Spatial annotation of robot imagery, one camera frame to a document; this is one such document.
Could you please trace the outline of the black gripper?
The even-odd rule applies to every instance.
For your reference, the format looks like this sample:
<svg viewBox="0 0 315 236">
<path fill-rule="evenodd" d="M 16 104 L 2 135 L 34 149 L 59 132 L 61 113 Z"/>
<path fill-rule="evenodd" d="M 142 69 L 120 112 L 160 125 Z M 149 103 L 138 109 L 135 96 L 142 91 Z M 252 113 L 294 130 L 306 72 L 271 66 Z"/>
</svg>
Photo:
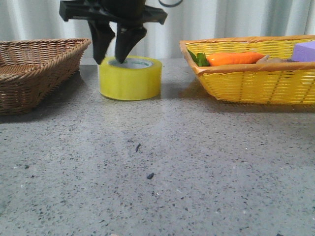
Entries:
<svg viewBox="0 0 315 236">
<path fill-rule="evenodd" d="M 146 22 L 164 24 L 167 13 L 146 5 L 144 0 L 62 0 L 59 15 L 64 21 L 87 20 L 93 41 L 93 57 L 101 64 L 115 37 L 109 22 L 117 24 L 115 58 L 124 62 L 147 33 Z"/>
</svg>

